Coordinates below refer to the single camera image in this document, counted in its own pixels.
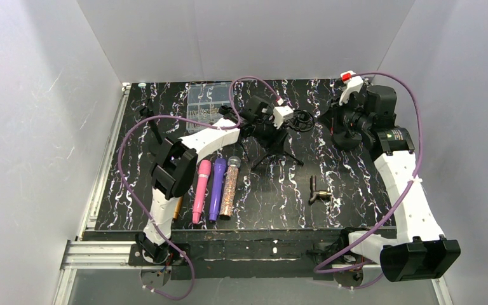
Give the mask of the black shock-mount stand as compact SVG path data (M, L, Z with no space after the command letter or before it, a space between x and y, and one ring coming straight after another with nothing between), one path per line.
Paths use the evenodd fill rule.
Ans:
M285 149L285 143L289 136L289 130L302 133L310 132L314 127L315 118L309 111L304 109L295 110L294 117L290 118L287 123L283 123L279 129L276 129L273 123L267 123L265 119L261 123L255 124L251 136L256 139L265 153L252 165L251 171L254 171L263 161L271 156L289 157L298 165L302 166L304 162L287 151Z

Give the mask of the purple microphone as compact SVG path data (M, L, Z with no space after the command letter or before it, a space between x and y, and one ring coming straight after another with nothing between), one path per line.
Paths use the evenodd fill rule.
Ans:
M224 175L227 169L227 161L224 158L217 158L213 164L213 182L210 207L208 213L209 222L217 222L222 196Z

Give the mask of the glitter silver microphone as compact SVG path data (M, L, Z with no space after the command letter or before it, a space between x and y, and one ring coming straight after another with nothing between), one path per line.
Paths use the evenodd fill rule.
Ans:
M231 156L227 162L226 181L224 184L223 196L220 206L219 219L229 220L233 214L233 203L236 192L238 172L241 166L241 159Z

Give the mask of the pink microphone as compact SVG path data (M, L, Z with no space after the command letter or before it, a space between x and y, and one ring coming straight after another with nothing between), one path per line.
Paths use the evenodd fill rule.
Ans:
M198 181L196 185L195 198L192 212L192 223L198 224L203 213L205 193L207 190L208 179L212 169L209 160L202 160L198 168Z

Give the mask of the black round-base mic stand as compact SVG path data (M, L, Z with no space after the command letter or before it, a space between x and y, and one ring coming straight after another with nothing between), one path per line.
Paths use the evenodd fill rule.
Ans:
M153 117L154 116L153 110L148 105L143 106L139 110L139 113L144 118L150 118L150 117ZM157 145L162 144L163 138L161 137L161 134L160 134L159 129L158 129L158 126L157 126L157 123L154 120L150 120L147 124L148 124L149 128L151 129L151 131L154 134L155 143Z

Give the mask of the gold microphone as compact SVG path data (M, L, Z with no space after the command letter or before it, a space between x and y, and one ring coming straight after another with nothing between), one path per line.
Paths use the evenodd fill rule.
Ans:
M172 217L173 221L176 221L176 220L178 220L178 219L179 219L179 216L180 216L180 210L181 210L181 208L182 208L182 202L183 202L183 199L184 199L184 197L183 197L183 196L181 196L181 197L178 199L178 201L177 201L177 204L176 204L175 209L174 209L174 211L173 211L173 217Z

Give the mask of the black tripod mic stand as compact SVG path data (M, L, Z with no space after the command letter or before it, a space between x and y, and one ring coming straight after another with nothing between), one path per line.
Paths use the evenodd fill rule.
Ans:
M222 115L224 119L228 119L232 121L233 123L237 123L237 117L236 113L228 106L228 105L222 105L219 107L218 113ZM239 127L240 133L239 137L237 140L237 144L241 147L244 157L247 161L250 160L248 153L247 153L247 148L244 145L244 141L248 139L251 136L252 133L252 127L250 124L248 124L248 121L245 119L242 119L241 125Z

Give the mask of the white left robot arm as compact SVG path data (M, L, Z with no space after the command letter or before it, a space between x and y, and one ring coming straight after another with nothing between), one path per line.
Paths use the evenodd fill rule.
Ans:
M255 138L268 155L285 152L283 145L295 111L281 98L269 104L253 96L240 111L229 104L220 106L218 112L221 117L212 126L180 138L161 137L156 124L151 123L157 141L151 170L152 219L136 237L149 262L162 264L174 251L168 242L173 213L191 187L203 159L249 137Z

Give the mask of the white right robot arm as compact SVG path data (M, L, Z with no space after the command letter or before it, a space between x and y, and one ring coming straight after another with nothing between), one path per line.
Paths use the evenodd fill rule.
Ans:
M372 229L345 229L335 258L345 254L380 265L390 282L436 279L461 254L457 240L447 239L435 220L417 173L421 164L406 128L396 125L397 93L383 85L346 88L334 99L320 121L332 128L337 148L352 150L362 145L386 188L394 218L395 238L377 234L384 222Z

